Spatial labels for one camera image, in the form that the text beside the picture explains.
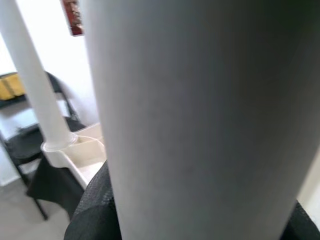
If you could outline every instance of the chair seat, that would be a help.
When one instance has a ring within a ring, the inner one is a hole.
[[[85,126],[70,117],[65,118],[70,131],[76,132]],[[16,165],[29,163],[41,156],[41,144],[44,139],[38,124],[28,127],[29,130],[11,137],[7,141],[7,150]]]

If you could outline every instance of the black mesh fabric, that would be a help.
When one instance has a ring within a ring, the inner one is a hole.
[[[107,162],[87,186],[65,240],[121,240]]]
[[[86,188],[64,240],[121,239],[108,165],[105,163]],[[280,240],[320,240],[316,225],[298,202]]]

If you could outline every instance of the white pole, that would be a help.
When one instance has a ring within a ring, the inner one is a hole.
[[[122,239],[278,240],[319,145],[317,15],[80,2]]]
[[[54,151],[67,147],[75,135],[62,117],[15,0],[0,0],[0,32],[44,135],[44,148]]]

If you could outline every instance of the black office chair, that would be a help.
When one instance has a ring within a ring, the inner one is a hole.
[[[17,74],[16,72],[9,73],[6,75],[0,76],[0,79],[3,77],[7,77],[8,75]],[[65,93],[63,92],[62,88],[60,87],[58,80],[52,74],[47,72],[53,90],[57,94],[61,94],[63,100],[65,101],[66,108],[68,111],[69,116],[65,117],[65,120],[70,128],[70,131],[75,132],[80,129],[83,129],[85,126],[80,123],[80,120],[72,108],[71,104],[69,103]],[[0,109],[9,107],[12,104],[19,103],[26,101],[26,96],[16,96],[9,100],[0,100]],[[17,172],[21,176],[23,183],[28,187],[31,182],[32,174],[26,175],[20,169],[20,165],[30,163],[36,159],[42,157],[41,152],[41,144],[43,143],[44,139],[40,132],[38,124],[34,124],[32,126],[26,128],[20,128],[18,133],[9,139],[4,139],[1,132],[0,132],[0,142],[7,151],[13,165],[15,166]],[[43,218],[45,220],[48,219],[47,214],[39,204],[38,200],[33,198],[36,206],[40,210]]]

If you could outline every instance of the black fabric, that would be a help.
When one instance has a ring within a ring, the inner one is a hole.
[[[86,188],[64,240],[121,239],[108,165],[105,163]],[[298,202],[280,240],[320,240],[316,225]]]
[[[319,240],[320,233],[305,212],[303,207],[297,202],[291,214],[288,224],[283,232],[281,240]]]
[[[66,117],[65,120],[72,132],[76,132],[85,127],[70,117]],[[20,134],[10,138],[6,145],[14,164],[21,165],[29,163],[41,156],[41,144],[43,141],[44,139],[38,124],[34,124],[22,130]]]
[[[87,186],[64,240],[121,240],[107,162]]]
[[[71,219],[84,193],[68,168],[51,166],[43,157],[28,186],[26,194],[34,199],[42,199],[59,204]]]

